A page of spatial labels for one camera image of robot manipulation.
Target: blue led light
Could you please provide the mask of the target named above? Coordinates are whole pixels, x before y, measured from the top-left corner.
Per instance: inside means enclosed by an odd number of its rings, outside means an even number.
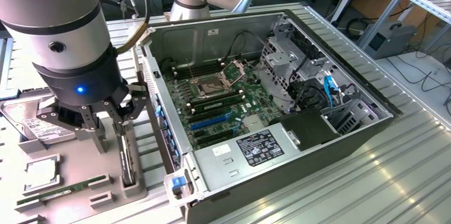
[[[85,89],[83,87],[77,87],[76,91],[79,94],[83,94],[85,92]]]

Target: green circuit board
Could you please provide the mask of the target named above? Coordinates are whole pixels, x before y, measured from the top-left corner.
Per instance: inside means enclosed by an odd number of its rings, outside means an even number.
[[[248,133],[249,127],[244,125],[243,121],[245,117],[256,115],[261,124],[267,126],[269,121],[281,115],[276,104],[259,83],[257,77],[253,74],[253,69],[247,64],[243,69],[245,74],[229,87],[224,87],[224,85],[219,83],[217,79],[220,78],[220,73],[217,72],[183,80],[175,80],[173,76],[169,74],[164,75],[165,84],[177,109],[184,131],[196,150]],[[235,64],[231,64],[224,69],[224,76],[229,83],[232,83],[241,74],[243,71],[240,72],[240,69]],[[231,105],[223,105],[223,107],[213,107],[211,109],[213,112],[217,111],[227,114],[227,121],[191,130],[193,124],[207,122],[217,116],[212,116],[191,123],[189,120],[196,114],[192,114],[193,112],[187,106],[187,103],[205,100],[205,95],[207,97],[213,97],[240,90],[244,91],[244,93],[237,97],[232,97],[233,99],[229,99]],[[233,134],[229,134],[227,137],[215,137],[215,135],[221,135],[221,133],[225,134],[227,132],[231,132],[231,130],[233,130]]]

